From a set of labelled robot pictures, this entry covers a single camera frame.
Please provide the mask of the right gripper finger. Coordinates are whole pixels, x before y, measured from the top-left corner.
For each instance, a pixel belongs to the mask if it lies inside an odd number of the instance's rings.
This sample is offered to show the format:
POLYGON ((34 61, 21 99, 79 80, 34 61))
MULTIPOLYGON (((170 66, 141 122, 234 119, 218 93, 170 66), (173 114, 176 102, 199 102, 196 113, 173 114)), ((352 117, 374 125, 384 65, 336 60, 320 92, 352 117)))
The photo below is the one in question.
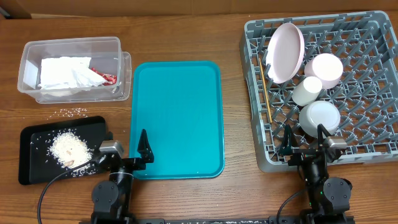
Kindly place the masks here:
POLYGON ((323 146, 325 139, 330 136, 331 136, 331 134, 327 131, 327 129, 326 129, 326 127, 324 127, 324 125, 319 124, 317 126, 318 146, 323 146))
POLYGON ((294 136, 292 128, 289 124, 286 124, 278 155, 291 156, 294 153, 294 148, 298 146, 299 144, 294 136))

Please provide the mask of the grey bowl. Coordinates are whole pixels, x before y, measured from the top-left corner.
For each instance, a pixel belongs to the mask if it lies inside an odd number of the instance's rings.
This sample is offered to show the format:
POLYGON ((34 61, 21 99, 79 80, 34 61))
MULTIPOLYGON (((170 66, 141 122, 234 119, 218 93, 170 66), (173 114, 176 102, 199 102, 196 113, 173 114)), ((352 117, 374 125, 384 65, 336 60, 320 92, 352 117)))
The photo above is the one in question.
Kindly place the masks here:
POLYGON ((317 126, 322 124, 330 134, 334 134, 340 123, 340 112, 327 101, 314 101, 305 106, 299 114, 299 124, 306 134, 317 138, 317 126))

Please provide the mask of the white cup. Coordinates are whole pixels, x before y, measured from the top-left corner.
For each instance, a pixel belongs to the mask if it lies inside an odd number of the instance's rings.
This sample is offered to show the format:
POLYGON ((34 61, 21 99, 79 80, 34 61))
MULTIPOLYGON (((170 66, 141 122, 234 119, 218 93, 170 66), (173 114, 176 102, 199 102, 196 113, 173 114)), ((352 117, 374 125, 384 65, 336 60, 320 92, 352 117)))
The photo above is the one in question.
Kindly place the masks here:
POLYGON ((322 82, 317 77, 306 77, 293 90, 292 99, 299 106, 306 106, 316 100, 322 89, 322 82))

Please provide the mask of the rice leftovers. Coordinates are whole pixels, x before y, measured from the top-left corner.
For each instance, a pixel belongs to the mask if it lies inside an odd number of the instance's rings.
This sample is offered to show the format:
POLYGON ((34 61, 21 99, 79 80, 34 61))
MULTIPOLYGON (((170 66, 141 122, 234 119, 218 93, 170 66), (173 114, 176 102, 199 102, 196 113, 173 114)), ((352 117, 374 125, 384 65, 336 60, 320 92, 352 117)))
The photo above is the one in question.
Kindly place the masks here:
POLYGON ((47 180, 93 158, 102 139, 79 134, 75 129, 35 133, 30 140, 30 177, 47 180))

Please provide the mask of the red snack wrapper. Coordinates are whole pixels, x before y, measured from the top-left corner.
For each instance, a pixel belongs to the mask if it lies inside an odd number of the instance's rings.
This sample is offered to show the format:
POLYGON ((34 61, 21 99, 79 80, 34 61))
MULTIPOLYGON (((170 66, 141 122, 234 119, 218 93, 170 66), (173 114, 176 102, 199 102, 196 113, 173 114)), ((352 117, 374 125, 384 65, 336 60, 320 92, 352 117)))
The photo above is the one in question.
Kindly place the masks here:
POLYGON ((109 85, 114 85, 117 82, 117 76, 116 75, 111 75, 111 74, 107 74, 107 73, 101 73, 99 71, 97 71, 94 68, 91 68, 92 71, 94 71, 95 73, 97 73, 99 76, 101 76, 102 78, 104 78, 106 81, 103 83, 104 86, 109 86, 109 85))

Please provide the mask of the grey dishwasher rack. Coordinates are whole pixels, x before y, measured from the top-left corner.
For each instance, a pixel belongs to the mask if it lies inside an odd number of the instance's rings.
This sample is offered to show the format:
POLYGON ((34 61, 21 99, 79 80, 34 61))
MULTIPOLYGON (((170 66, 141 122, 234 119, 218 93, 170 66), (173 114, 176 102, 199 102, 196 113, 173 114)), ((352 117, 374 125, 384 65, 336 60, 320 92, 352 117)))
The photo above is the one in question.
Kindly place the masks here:
POLYGON ((299 125, 300 107, 292 100, 303 71, 276 84, 268 77, 265 57, 272 34, 285 23, 297 26, 304 38, 303 60, 330 53, 343 63, 337 86, 322 90, 319 99, 334 104, 341 120, 336 135, 348 143, 339 164, 390 162, 397 159, 397 37, 382 11, 352 12, 248 21, 239 43, 244 79, 251 105, 251 128, 258 168, 290 170, 278 150, 289 124, 300 148, 316 145, 299 125), (266 80, 272 124, 262 86, 259 56, 266 80))

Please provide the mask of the wooden chopstick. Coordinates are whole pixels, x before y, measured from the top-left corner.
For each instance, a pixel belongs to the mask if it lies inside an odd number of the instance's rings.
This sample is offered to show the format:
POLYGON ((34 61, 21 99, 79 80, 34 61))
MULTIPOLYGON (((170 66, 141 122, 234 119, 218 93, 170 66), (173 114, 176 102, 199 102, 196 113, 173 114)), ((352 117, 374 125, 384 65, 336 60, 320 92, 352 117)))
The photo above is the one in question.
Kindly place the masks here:
POLYGON ((265 76, 264 76, 264 69, 262 67, 262 61, 261 61, 261 57, 259 56, 259 67, 260 67, 260 72, 261 72, 261 78, 262 78, 262 86, 263 86, 263 91, 264 91, 264 96, 265 96, 265 102, 266 102, 266 106, 267 106, 267 117, 269 118, 269 123, 272 124, 272 115, 271 115, 271 107, 269 104, 269 96, 268 96, 268 91, 266 88, 266 80, 265 80, 265 76))

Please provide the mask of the white napkin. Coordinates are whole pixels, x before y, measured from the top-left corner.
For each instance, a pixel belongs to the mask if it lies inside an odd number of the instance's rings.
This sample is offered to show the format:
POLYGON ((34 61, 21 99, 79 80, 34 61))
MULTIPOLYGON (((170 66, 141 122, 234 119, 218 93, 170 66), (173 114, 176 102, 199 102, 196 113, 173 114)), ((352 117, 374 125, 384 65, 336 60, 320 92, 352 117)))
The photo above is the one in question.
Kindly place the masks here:
POLYGON ((41 89, 63 89, 86 87, 88 82, 81 72, 85 72, 91 57, 45 58, 41 61, 41 89))
POLYGON ((101 75, 82 65, 73 68, 73 74, 77 87, 100 86, 107 82, 101 75))

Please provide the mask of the large white plate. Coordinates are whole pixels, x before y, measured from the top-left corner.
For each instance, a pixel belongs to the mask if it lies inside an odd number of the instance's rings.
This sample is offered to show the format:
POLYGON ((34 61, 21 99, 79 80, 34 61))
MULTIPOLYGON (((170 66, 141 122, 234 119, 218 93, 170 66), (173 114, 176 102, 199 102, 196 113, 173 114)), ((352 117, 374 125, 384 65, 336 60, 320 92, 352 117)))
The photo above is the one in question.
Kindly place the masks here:
POLYGON ((279 26, 267 48, 268 77, 276 84, 291 80, 303 62, 305 52, 302 32, 292 23, 279 26))

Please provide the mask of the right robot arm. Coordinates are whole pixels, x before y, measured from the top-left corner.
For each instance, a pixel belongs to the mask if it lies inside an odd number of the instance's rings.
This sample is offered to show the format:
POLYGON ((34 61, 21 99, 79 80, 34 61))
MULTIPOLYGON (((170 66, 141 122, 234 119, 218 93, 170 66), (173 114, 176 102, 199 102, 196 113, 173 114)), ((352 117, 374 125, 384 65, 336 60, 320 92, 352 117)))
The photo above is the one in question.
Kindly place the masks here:
POLYGON ((303 209, 292 223, 354 223, 353 217, 347 217, 352 183, 343 178, 330 177, 328 164, 339 159, 348 147, 346 141, 332 136, 324 127, 317 126, 317 147, 299 149, 292 128, 285 126, 284 137, 278 154, 289 156, 289 166, 297 168, 305 188, 286 199, 279 207, 275 221, 282 223, 283 208, 295 197, 308 193, 310 208, 303 209))

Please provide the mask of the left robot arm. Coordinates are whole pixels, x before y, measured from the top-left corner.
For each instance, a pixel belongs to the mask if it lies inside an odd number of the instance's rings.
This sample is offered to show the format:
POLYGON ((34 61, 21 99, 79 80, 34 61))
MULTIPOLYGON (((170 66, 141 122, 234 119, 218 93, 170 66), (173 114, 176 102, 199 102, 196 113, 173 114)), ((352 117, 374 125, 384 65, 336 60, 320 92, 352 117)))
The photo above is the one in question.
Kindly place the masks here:
POLYGON ((109 172, 109 179, 98 183, 91 194, 94 203, 92 223, 138 223, 129 211, 133 172, 146 169, 154 162, 147 132, 141 131, 137 147, 139 157, 122 158, 124 149, 119 141, 103 141, 92 161, 109 172))

